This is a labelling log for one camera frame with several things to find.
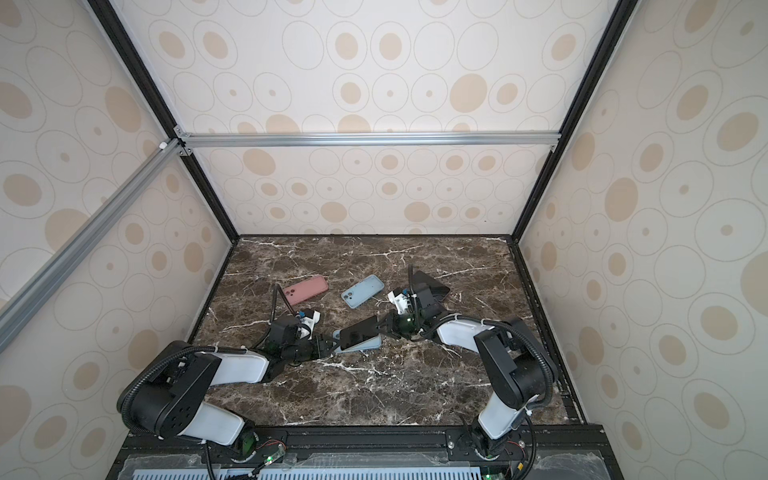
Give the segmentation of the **black phone silver edge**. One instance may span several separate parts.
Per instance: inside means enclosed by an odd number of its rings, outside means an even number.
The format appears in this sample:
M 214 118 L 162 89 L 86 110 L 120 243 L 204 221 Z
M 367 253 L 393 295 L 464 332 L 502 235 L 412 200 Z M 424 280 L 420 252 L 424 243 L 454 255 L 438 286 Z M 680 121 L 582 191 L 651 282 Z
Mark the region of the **black phone silver edge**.
M 380 335 L 376 328 L 377 321 L 378 318 L 376 316 L 371 316 L 341 329 L 338 332 L 340 346 L 346 349 Z

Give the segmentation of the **light blue phone case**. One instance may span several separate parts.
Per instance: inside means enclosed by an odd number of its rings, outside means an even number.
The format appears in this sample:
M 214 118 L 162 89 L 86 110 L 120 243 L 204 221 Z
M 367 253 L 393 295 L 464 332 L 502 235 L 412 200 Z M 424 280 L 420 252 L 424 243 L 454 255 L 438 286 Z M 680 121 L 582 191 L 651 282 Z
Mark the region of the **light blue phone case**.
M 345 290 L 341 298 L 351 309 L 356 309 L 381 292 L 384 287 L 384 283 L 376 275 L 369 275 Z
M 351 352 L 361 352 L 366 350 L 375 350 L 379 349 L 382 346 L 383 340 L 382 336 L 378 335 L 376 337 L 373 337 L 371 339 L 365 340 L 359 344 L 356 344 L 349 348 L 342 348 L 341 346 L 338 346 L 334 350 L 334 354 L 342 354 L 342 353 L 351 353 Z

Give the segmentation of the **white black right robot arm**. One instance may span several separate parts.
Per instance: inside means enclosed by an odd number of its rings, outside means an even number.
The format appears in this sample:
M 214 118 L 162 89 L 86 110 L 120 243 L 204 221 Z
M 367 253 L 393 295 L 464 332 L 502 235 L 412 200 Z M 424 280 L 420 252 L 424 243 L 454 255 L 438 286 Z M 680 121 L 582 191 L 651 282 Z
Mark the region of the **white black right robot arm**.
M 390 292 L 387 300 L 394 306 L 383 321 L 387 335 L 428 340 L 479 355 L 492 394 L 473 421 L 478 439 L 498 441 L 533 411 L 550 405 L 559 371 L 522 319 L 479 319 L 450 312 L 429 287 Z

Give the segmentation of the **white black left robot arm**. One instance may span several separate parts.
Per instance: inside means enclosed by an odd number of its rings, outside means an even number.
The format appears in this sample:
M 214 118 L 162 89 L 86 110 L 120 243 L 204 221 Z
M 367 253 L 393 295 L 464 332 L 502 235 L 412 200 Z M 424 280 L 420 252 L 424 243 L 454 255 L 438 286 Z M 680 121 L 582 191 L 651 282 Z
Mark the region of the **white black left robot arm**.
M 339 348 L 338 338 L 316 335 L 295 318 L 271 325 L 251 348 L 173 341 L 125 387 L 116 409 L 134 433 L 214 443 L 244 457 L 256 449 L 253 422 L 208 403 L 208 391 L 268 383 L 287 366 L 327 358 Z

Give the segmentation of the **black phone purple edge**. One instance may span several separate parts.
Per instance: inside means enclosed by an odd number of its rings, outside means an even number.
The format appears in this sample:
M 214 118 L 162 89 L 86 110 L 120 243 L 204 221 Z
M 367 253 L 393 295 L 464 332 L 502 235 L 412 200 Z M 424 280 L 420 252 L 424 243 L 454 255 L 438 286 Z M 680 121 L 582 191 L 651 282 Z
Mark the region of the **black phone purple edge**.
M 417 270 L 413 274 L 412 280 L 417 292 L 429 289 L 437 302 L 443 302 L 450 293 L 450 288 L 447 285 L 421 270 Z

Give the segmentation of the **pink phone case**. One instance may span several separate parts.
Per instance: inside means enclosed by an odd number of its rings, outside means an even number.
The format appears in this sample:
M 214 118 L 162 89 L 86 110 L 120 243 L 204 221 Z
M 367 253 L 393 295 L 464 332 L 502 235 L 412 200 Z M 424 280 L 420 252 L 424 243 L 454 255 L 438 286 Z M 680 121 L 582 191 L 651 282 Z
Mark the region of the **pink phone case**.
M 295 285 L 285 287 L 283 291 L 289 304 L 295 306 L 323 294 L 328 288 L 327 280 L 323 276 L 317 275 Z

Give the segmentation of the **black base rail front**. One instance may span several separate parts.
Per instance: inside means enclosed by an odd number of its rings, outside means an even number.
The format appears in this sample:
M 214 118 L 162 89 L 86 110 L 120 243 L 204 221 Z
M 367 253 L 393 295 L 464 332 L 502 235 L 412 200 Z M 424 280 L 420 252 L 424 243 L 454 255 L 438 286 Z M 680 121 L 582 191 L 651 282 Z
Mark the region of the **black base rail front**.
M 619 479 L 605 430 L 523 426 L 484 459 L 455 426 L 279 426 L 243 460 L 214 444 L 131 435 L 110 479 Z

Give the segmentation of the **aluminium rail back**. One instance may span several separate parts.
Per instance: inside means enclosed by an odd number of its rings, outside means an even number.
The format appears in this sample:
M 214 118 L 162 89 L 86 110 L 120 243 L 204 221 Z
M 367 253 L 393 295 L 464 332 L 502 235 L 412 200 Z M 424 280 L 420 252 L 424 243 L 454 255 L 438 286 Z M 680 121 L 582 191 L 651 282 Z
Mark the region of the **aluminium rail back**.
M 400 147 L 556 145 L 556 131 L 491 132 L 376 132 L 376 133 L 185 133 L 181 141 L 191 148 L 249 147 Z

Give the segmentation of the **aluminium rail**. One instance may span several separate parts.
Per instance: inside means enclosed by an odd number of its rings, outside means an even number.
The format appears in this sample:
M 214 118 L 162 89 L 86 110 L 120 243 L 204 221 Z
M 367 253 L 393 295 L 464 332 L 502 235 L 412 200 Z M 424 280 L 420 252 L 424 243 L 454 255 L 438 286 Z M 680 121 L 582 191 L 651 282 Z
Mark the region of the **aluminium rail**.
M 491 132 L 376 132 L 376 133 L 185 133 L 181 141 L 191 148 L 249 147 L 400 147 L 556 145 L 556 131 Z
M 1 310 L 2 349 L 15 340 L 166 164 L 180 155 L 181 148 L 179 139 L 166 140 L 9 300 Z

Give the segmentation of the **aluminium rail left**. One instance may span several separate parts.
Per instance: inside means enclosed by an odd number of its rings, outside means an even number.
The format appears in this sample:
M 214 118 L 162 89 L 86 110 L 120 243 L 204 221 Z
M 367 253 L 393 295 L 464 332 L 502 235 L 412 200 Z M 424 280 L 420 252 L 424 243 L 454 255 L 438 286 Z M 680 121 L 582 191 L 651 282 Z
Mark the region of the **aluminium rail left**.
M 166 140 L 9 300 L 1 310 L 2 349 L 15 340 L 166 164 L 180 155 L 181 148 L 179 139 Z

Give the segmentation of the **black corner frame post right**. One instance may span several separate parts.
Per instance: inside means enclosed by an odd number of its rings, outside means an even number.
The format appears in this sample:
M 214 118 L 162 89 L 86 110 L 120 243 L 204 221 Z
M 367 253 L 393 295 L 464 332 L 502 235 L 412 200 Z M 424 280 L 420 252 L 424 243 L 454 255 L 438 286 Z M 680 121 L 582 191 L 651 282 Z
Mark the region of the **black corner frame post right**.
M 582 120 L 584 112 L 601 80 L 611 57 L 613 56 L 627 25 L 630 23 L 638 5 L 637 0 L 620 0 L 611 14 L 596 50 L 587 65 L 584 77 L 579 84 L 570 104 L 563 124 L 560 127 L 560 138 L 554 149 L 548 154 L 533 188 L 528 195 L 521 216 L 511 234 L 513 244 L 519 244 L 538 205 L 552 179 L 566 148 Z

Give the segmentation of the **black corner frame post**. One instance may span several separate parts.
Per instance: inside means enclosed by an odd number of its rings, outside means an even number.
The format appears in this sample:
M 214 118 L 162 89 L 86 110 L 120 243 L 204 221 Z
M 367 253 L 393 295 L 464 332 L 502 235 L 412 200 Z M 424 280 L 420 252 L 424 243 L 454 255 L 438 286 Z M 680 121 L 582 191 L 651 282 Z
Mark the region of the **black corner frame post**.
M 122 21 L 118 18 L 117 10 L 110 1 L 89 0 L 88 5 L 95 14 L 98 23 L 103 28 L 120 60 L 126 67 L 139 92 L 149 106 L 154 118 L 158 121 L 161 129 L 170 139 L 179 140 L 185 148 L 185 153 L 181 155 L 181 160 L 187 172 L 198 187 L 203 199 L 212 211 L 219 226 L 223 229 L 226 237 L 232 244 L 236 244 L 240 235 L 237 233 L 229 215 L 225 212 L 223 204 L 215 193 L 207 175 L 204 173 L 200 162 L 181 139 L 178 130 L 179 125 L 168 107 L 159 87 L 142 60 L 139 51 L 130 39 Z
M 563 124 L 560 127 L 560 138 L 554 149 L 548 154 L 533 188 L 528 195 L 521 216 L 511 234 L 513 244 L 519 244 L 538 205 L 552 179 L 566 148 L 582 120 L 584 112 L 601 80 L 611 57 L 613 56 L 627 25 L 630 23 L 638 5 L 637 0 L 620 0 L 611 14 L 596 50 L 587 65 L 584 77 L 579 84 L 570 104 Z

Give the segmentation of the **black corner frame post left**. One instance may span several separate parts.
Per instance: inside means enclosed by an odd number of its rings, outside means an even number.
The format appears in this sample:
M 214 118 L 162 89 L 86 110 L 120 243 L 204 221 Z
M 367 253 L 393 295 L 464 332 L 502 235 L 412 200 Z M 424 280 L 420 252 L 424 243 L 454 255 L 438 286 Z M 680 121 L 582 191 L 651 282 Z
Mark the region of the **black corner frame post left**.
M 178 130 L 179 125 L 168 107 L 159 87 L 142 60 L 139 51 L 130 39 L 122 21 L 118 18 L 117 10 L 110 1 L 89 0 L 88 5 L 95 14 L 98 23 L 103 28 L 120 60 L 126 67 L 139 92 L 149 106 L 154 118 L 158 121 L 161 129 L 170 139 L 179 140 L 185 148 L 185 153 L 181 155 L 181 160 L 187 172 L 198 187 L 203 199 L 212 211 L 219 226 L 223 229 L 226 237 L 232 244 L 236 244 L 240 235 L 237 233 L 229 215 L 225 212 L 223 204 L 215 193 L 207 175 L 204 173 L 200 162 L 181 139 Z

